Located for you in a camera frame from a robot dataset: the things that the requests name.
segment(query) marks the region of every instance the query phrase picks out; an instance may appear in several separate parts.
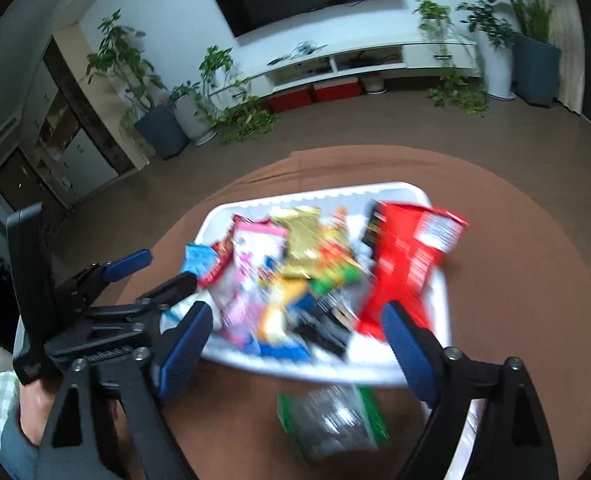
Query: plant pot saucer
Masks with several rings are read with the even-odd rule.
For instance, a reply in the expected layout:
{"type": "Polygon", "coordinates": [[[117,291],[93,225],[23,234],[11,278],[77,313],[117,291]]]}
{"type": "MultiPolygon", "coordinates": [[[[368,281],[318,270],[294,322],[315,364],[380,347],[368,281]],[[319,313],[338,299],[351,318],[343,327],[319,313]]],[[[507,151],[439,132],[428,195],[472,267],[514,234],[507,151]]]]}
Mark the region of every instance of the plant pot saucer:
{"type": "Polygon", "coordinates": [[[489,97],[493,97],[494,99],[497,99],[498,101],[512,101],[513,99],[515,99],[515,94],[513,92],[511,92],[509,94],[509,97],[500,97],[497,95],[489,94],[488,92],[487,92],[487,95],[489,97]]]}
{"type": "Polygon", "coordinates": [[[215,137],[216,134],[217,134],[217,132],[215,130],[209,130],[202,137],[199,137],[198,139],[194,139],[193,143],[196,146],[201,146],[201,145],[207,143],[209,140],[213,139],[213,137],[215,137]]]}

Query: human hand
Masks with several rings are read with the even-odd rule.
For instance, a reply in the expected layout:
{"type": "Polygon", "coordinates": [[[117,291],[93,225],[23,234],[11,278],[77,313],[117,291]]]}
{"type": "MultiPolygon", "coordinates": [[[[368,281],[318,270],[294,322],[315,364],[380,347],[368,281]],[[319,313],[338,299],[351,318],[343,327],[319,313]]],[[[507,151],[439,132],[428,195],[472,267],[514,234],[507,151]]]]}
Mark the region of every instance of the human hand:
{"type": "MultiPolygon", "coordinates": [[[[33,383],[20,384],[19,387],[19,422],[24,436],[34,446],[39,446],[49,420],[55,394],[62,380],[40,379],[33,383]]],[[[126,422],[126,415],[118,400],[109,400],[109,410],[115,426],[120,456],[124,459],[130,453],[131,438],[126,422]]]]}
{"type": "Polygon", "coordinates": [[[39,446],[42,441],[59,382],[40,379],[19,386],[19,424],[24,436],[34,446],[39,446]]]}

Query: potted plant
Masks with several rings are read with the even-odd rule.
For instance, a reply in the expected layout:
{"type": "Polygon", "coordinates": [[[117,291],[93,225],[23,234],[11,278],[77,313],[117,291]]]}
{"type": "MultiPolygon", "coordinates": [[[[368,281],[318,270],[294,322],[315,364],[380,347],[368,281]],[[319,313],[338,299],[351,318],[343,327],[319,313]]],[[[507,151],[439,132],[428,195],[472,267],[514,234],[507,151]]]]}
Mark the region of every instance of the potted plant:
{"type": "Polygon", "coordinates": [[[427,96],[435,106],[447,104],[460,107],[468,114],[480,114],[489,107],[485,92],[470,85],[465,75],[453,63],[447,47],[447,38],[454,36],[451,9],[430,0],[418,0],[418,8],[414,12],[420,15],[419,30],[427,41],[437,44],[436,57],[441,60],[443,74],[440,85],[429,89],[427,96]]]}
{"type": "Polygon", "coordinates": [[[468,10],[470,15],[462,23],[469,24],[483,60],[483,75],[487,94],[496,99],[515,99],[511,91],[513,54],[511,47],[515,32],[506,20],[495,17],[495,8],[488,2],[461,3],[457,10],[468,10]]]}
{"type": "MultiPolygon", "coordinates": [[[[490,4],[498,0],[488,0],[490,4]]],[[[520,27],[513,45],[517,94],[529,104],[550,106],[560,82],[562,51],[550,44],[551,9],[544,0],[508,0],[520,27]]]]}
{"type": "Polygon", "coordinates": [[[150,86],[165,88],[160,76],[149,60],[142,57],[142,51],[129,43],[144,33],[119,25],[118,20],[119,9],[102,19],[98,27],[103,38],[98,52],[87,56],[88,82],[90,84],[96,75],[117,77],[124,85],[124,95],[130,104],[124,111],[120,129],[130,131],[135,127],[162,158],[177,155],[188,144],[188,139],[169,108],[164,103],[156,103],[150,92],[150,86]]]}
{"type": "Polygon", "coordinates": [[[176,86],[168,97],[179,125],[196,146],[211,140],[216,134],[213,124],[208,120],[210,111],[198,88],[199,83],[187,81],[176,86]]]}
{"type": "MultiPolygon", "coordinates": [[[[206,128],[208,125],[213,132],[222,133],[223,144],[234,140],[256,139],[259,135],[270,132],[277,120],[277,114],[262,106],[258,98],[250,93],[250,80],[237,78],[238,74],[230,56],[231,50],[222,50],[217,45],[210,46],[200,64],[201,82],[191,84],[191,81],[187,81],[171,92],[171,101],[176,105],[178,120],[184,122],[183,117],[190,114],[192,107],[193,116],[202,123],[202,127],[206,128]],[[232,101],[233,104],[219,108],[213,103],[211,94],[214,89],[224,85],[229,86],[227,101],[232,101]],[[185,111],[181,110],[182,106],[186,106],[185,111]]],[[[186,127],[191,129],[188,121],[186,127]]],[[[208,130],[203,131],[205,137],[210,135],[208,130]]],[[[203,137],[202,140],[206,142],[211,137],[213,135],[206,140],[203,137]]]]}

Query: brown table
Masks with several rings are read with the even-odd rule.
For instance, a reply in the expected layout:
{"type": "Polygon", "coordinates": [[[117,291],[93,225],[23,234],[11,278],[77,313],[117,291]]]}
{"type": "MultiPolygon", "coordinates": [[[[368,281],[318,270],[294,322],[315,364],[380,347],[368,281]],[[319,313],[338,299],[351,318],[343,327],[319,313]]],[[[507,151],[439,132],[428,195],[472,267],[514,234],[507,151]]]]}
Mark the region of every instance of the brown table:
{"type": "MultiPolygon", "coordinates": [[[[463,160],[400,146],[294,152],[188,211],[153,247],[152,266],[131,278],[120,303],[175,275],[184,244],[219,204],[394,181],[420,187],[435,206],[469,219],[445,264],[453,343],[479,360],[524,359],[549,422],[560,478],[577,478],[591,460],[589,270],[543,209],[463,160]]],[[[379,392],[393,442],[378,453],[338,456],[309,468],[278,426],[275,396],[313,387],[200,363],[165,416],[204,480],[392,478],[421,431],[417,402],[404,390],[379,392]]]]}

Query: checkered cloth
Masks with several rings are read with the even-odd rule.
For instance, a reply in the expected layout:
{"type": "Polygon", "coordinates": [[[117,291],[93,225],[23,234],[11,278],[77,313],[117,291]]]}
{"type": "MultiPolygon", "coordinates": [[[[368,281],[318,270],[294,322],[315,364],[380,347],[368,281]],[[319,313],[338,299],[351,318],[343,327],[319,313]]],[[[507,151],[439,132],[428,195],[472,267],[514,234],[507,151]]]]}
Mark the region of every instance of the checkered cloth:
{"type": "Polygon", "coordinates": [[[2,430],[12,407],[19,402],[19,379],[15,372],[0,372],[0,449],[2,430]]]}

